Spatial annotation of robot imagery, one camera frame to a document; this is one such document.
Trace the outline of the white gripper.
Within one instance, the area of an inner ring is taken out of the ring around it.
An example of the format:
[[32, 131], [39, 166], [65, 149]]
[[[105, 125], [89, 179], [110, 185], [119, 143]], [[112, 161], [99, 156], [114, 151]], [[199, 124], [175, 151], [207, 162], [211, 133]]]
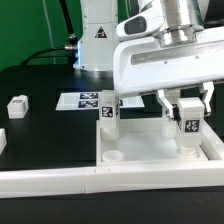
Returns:
[[197, 41], [161, 48], [153, 38], [121, 43], [114, 53], [113, 83], [120, 98], [156, 92], [169, 120], [174, 106], [166, 89], [200, 85], [205, 115], [211, 115], [212, 81], [224, 80], [224, 41]]

